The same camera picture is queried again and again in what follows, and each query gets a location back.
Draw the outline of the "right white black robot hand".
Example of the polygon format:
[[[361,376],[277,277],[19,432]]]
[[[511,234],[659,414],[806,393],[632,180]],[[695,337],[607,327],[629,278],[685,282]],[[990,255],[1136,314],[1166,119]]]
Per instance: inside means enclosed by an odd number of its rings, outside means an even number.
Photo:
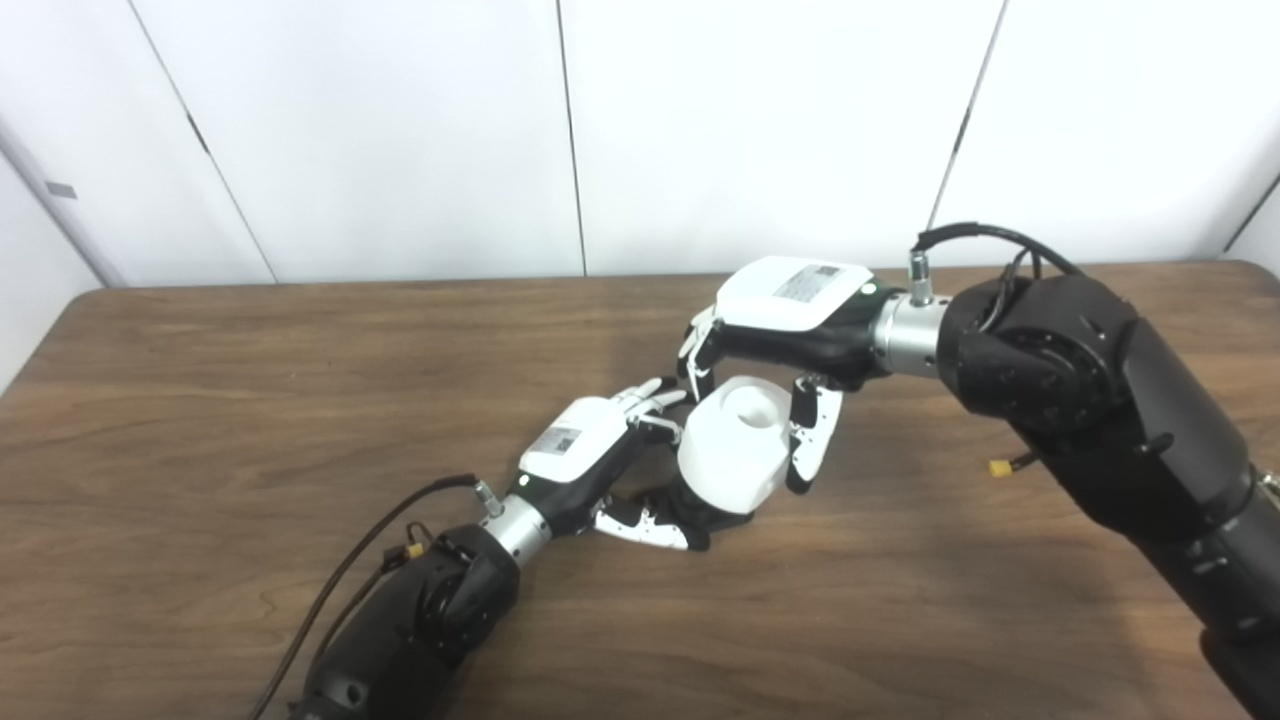
[[[692,401],[716,388],[727,357],[796,369],[790,391],[786,486],[805,495],[817,478],[846,393],[890,375],[874,329],[896,287],[864,266],[769,256],[735,272],[690,320],[678,377]]]

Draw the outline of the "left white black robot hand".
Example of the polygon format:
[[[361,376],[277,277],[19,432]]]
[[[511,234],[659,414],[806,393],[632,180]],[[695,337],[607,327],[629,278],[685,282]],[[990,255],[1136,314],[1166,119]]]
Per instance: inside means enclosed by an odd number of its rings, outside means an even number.
[[[705,552],[705,530],[681,523],[655,500],[614,495],[614,483],[655,445],[678,447],[682,427],[666,410],[689,395],[655,377],[616,395],[576,398],[524,451],[503,511],[489,532],[526,562],[553,539],[599,530],[623,541]]]

